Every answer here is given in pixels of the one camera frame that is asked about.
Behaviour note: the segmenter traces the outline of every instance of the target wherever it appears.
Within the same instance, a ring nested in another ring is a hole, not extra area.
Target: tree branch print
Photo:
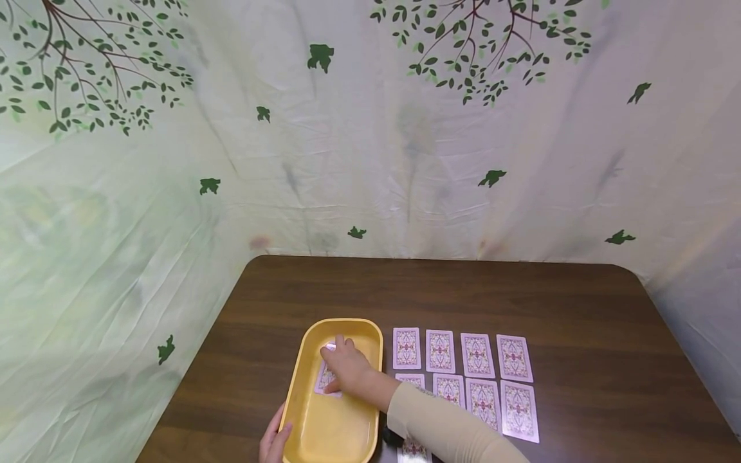
[[[171,16],[187,17],[186,1],[118,0],[106,8],[96,3],[101,2],[0,3],[0,24],[12,39],[11,50],[0,49],[0,92],[14,90],[9,104],[0,101],[0,113],[20,121],[34,107],[48,111],[49,133],[58,137],[106,124],[128,136],[132,127],[151,128],[154,110],[134,102],[145,93],[157,93],[171,108],[182,105],[176,87],[191,87],[193,78],[163,52],[178,48],[184,38],[168,22]],[[6,51],[32,54],[13,61]]]
[[[525,85],[545,81],[551,58],[536,51],[534,26],[545,37],[563,41],[567,61],[578,63],[591,48],[591,34],[572,25],[577,16],[572,7],[582,0],[541,0],[551,9],[544,17],[538,0],[374,1],[370,18],[380,23],[390,16],[397,47],[411,45],[419,53],[408,74],[461,90],[463,104],[475,96],[493,107],[509,90],[507,76],[514,70]],[[501,26],[495,25],[497,18],[504,19]]]

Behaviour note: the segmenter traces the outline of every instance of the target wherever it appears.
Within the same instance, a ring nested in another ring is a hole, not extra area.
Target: green bird print
[[[635,238],[635,236],[625,235],[625,230],[621,230],[612,235],[612,237],[607,238],[605,241],[610,244],[623,244],[625,242],[631,242]]]
[[[170,354],[175,350],[175,344],[173,344],[173,335],[167,338],[167,344],[164,346],[157,346],[159,364],[162,364],[165,360],[170,358]]]
[[[270,124],[270,110],[267,109],[265,106],[258,106],[257,107],[257,120],[258,121],[268,121],[268,124]]]
[[[641,97],[643,96],[643,93],[649,88],[651,88],[650,82],[644,82],[638,87],[636,87],[636,91],[633,93],[633,96],[631,97],[631,99],[628,100],[628,104],[633,103],[634,101],[635,101],[635,104],[638,104],[638,100],[641,99]]]
[[[213,194],[216,194],[216,190],[219,189],[219,184],[222,181],[219,179],[201,179],[201,194],[205,194],[211,190]]]
[[[358,230],[356,227],[353,226],[348,232],[348,235],[352,236],[353,238],[363,239],[365,230]]]
[[[507,173],[504,170],[489,170],[486,173],[486,177],[484,177],[483,180],[479,182],[479,186],[486,185],[487,182],[489,183],[489,188],[491,188],[495,183],[499,181],[500,178],[507,175]]]
[[[325,70],[325,74],[329,72],[329,64],[332,62],[330,56],[334,56],[334,48],[330,48],[325,44],[311,44],[309,45],[309,53],[311,58],[306,63],[309,69],[316,69],[316,65],[322,67]]]

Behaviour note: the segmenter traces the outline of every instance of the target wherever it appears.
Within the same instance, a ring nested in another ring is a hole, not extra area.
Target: left hand
[[[280,426],[280,420],[283,417],[283,407],[285,407],[285,402],[276,411],[273,419],[270,420],[270,424],[260,440],[260,463],[283,463],[283,448],[290,435],[290,430],[293,429],[291,423],[286,423],[283,430],[278,432],[278,426]]]

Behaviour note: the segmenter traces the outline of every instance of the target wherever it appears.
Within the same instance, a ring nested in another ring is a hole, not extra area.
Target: hand
[[[322,347],[319,353],[327,362],[329,370],[337,377],[325,387],[326,394],[343,390],[352,396],[359,396],[363,378],[368,375],[368,372],[376,372],[362,352],[355,348],[353,340],[345,340],[341,334],[335,338],[334,350]]]
[[[260,440],[260,463],[283,463],[283,448],[290,435],[290,430],[293,429],[291,423],[286,423],[283,430],[278,432],[280,419],[283,417],[283,407],[285,407],[285,402],[276,411],[273,419],[270,420],[270,424]]]

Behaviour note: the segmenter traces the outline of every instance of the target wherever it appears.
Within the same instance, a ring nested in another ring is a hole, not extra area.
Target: beige sleeve
[[[401,383],[388,406],[388,427],[413,437],[445,463],[527,463],[504,436],[458,405]]]

